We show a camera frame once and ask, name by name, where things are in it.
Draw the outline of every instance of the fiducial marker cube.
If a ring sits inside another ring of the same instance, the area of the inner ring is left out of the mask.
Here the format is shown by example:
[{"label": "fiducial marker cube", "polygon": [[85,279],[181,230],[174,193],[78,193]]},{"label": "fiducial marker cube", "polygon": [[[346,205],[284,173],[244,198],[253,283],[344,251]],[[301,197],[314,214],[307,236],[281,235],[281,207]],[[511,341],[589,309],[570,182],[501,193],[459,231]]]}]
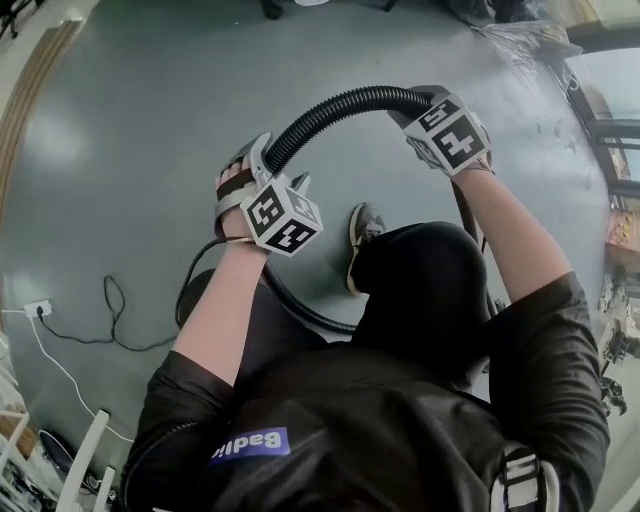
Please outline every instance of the fiducial marker cube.
[{"label": "fiducial marker cube", "polygon": [[322,232],[318,206],[277,179],[240,208],[256,245],[278,254],[293,256]]},{"label": "fiducial marker cube", "polygon": [[421,160],[448,176],[490,149],[484,129],[455,94],[434,105],[403,132]]}]

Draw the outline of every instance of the black jacket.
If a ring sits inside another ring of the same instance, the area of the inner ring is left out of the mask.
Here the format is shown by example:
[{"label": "black jacket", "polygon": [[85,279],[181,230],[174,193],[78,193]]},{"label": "black jacket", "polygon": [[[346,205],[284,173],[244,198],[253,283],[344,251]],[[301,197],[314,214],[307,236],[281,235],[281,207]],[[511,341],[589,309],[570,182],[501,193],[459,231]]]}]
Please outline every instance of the black jacket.
[{"label": "black jacket", "polygon": [[487,511],[505,449],[526,445],[553,465],[560,509],[589,510],[609,434],[575,276],[478,335],[491,340],[491,404],[348,343],[282,360],[238,396],[171,352],[149,382],[121,498],[135,512]]}]

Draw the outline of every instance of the blue logo patch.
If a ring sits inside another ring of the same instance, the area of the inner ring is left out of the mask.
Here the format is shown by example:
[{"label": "blue logo patch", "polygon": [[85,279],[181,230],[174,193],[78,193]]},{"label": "blue logo patch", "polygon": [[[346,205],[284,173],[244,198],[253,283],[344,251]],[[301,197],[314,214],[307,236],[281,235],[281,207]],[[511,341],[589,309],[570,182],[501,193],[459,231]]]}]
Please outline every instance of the blue logo patch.
[{"label": "blue logo patch", "polygon": [[257,455],[289,455],[287,427],[268,428],[238,434],[218,448],[210,464]]}]

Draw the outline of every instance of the white cable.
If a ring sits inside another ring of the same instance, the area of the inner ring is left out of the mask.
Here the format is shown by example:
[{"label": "white cable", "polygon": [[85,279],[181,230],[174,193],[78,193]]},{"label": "white cable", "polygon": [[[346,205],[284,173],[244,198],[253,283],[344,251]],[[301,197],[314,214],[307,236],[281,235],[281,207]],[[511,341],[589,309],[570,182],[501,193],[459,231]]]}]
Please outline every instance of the white cable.
[{"label": "white cable", "polygon": [[[45,355],[45,357],[47,359],[52,361],[58,368],[60,368],[60,370],[62,370],[62,373],[64,373],[67,377],[69,377],[69,379],[71,379],[71,382],[73,382],[73,385],[76,388],[76,393],[78,394],[78,398],[80,399],[80,403],[84,406],[84,408],[87,410],[87,412],[89,412],[89,414],[91,414],[91,416],[93,416],[95,418],[96,415],[93,413],[93,411],[91,409],[89,409],[89,406],[85,403],[85,401],[82,398],[82,395],[80,394],[80,388],[78,387],[78,383],[76,382],[76,379],[74,379],[71,376],[71,374],[67,370],[65,370],[64,367],[58,361],[56,361],[53,357],[51,357],[47,353],[47,351],[44,349],[44,347],[42,346],[42,342],[40,341],[40,336],[38,336],[38,331],[36,330],[36,324],[33,323],[33,318],[27,316],[27,313],[25,311],[15,310],[15,309],[13,309],[13,310],[3,309],[2,313],[22,313],[24,316],[26,316],[29,319],[29,321],[31,322],[31,328],[33,329],[33,334],[35,334],[36,340],[38,340],[38,345],[40,346],[40,350],[42,350],[42,353]],[[129,439],[128,437],[124,437],[123,435],[118,434],[118,432],[113,430],[108,425],[107,425],[107,430],[109,430],[110,432],[112,432],[113,434],[118,436],[123,441],[127,441],[129,443],[133,443],[133,439]]]}]

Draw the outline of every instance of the plastic bag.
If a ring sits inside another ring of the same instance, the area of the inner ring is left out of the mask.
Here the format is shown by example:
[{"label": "plastic bag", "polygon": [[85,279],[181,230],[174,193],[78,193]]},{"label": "plastic bag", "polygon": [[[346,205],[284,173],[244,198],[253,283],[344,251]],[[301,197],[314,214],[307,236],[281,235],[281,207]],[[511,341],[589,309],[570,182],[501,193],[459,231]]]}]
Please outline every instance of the plastic bag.
[{"label": "plastic bag", "polygon": [[487,25],[476,29],[496,47],[502,60],[511,66],[522,84],[537,96],[540,67],[546,68],[564,93],[573,80],[566,64],[582,48],[571,44],[566,30],[553,21],[527,21]]}]

